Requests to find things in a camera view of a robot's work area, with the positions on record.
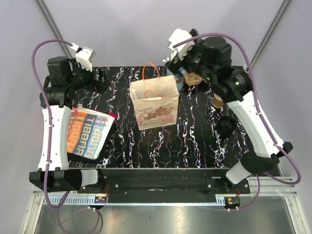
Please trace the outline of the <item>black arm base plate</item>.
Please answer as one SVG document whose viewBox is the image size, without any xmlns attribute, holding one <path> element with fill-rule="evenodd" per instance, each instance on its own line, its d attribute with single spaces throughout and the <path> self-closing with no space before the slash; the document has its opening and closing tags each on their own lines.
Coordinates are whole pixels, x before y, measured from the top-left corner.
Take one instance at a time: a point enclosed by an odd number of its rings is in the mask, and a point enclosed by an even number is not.
<svg viewBox="0 0 312 234">
<path fill-rule="evenodd" d="M 110 194 L 129 190 L 167 191 L 195 190 L 212 194 L 250 193 L 246 179 L 233 185 L 225 177 L 228 169 L 222 168 L 108 168 L 100 169 L 99 185 L 87 185 L 79 193 L 103 193 L 108 186 Z"/>
</svg>

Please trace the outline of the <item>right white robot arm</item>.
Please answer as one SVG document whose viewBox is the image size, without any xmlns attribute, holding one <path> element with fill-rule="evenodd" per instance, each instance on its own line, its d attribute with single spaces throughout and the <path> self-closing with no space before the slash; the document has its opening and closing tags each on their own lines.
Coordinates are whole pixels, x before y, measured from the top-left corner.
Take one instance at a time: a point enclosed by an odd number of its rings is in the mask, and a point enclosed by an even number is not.
<svg viewBox="0 0 312 234">
<path fill-rule="evenodd" d="M 187 31 L 169 37 L 171 58 L 166 67 L 174 74 L 183 68 L 210 83 L 211 89 L 235 113 L 248 134 L 254 155 L 245 154 L 221 181 L 226 193 L 233 193 L 248 176 L 267 173 L 289 157 L 291 142 L 275 132 L 259 104 L 254 75 L 242 45 L 222 33 L 193 36 Z"/>
</svg>

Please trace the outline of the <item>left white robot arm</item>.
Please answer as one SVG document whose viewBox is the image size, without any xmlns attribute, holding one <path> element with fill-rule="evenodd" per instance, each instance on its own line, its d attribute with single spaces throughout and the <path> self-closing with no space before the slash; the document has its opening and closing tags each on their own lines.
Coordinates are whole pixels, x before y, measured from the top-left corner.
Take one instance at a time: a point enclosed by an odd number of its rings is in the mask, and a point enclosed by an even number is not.
<svg viewBox="0 0 312 234">
<path fill-rule="evenodd" d="M 40 87 L 44 134 L 40 162 L 29 181 L 46 192 L 78 191 L 88 186 L 94 193 L 105 188 L 98 169 L 70 169 L 67 153 L 68 123 L 78 89 L 93 84 L 93 73 L 67 57 L 48 59 L 49 75 Z"/>
</svg>

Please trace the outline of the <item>printed kraft paper bag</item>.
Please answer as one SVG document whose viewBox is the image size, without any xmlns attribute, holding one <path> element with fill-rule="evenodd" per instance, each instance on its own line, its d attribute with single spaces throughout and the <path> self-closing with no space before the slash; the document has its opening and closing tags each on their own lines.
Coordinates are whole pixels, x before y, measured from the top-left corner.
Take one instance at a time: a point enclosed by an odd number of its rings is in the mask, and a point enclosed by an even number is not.
<svg viewBox="0 0 312 234">
<path fill-rule="evenodd" d="M 156 78 L 146 78 L 142 69 L 142 79 L 130 83 L 129 95 L 134 107 L 138 129 L 147 130 L 176 124 L 179 91 L 174 76 L 161 76 L 157 67 Z M 132 89 L 135 89 L 136 100 L 133 100 Z"/>
</svg>

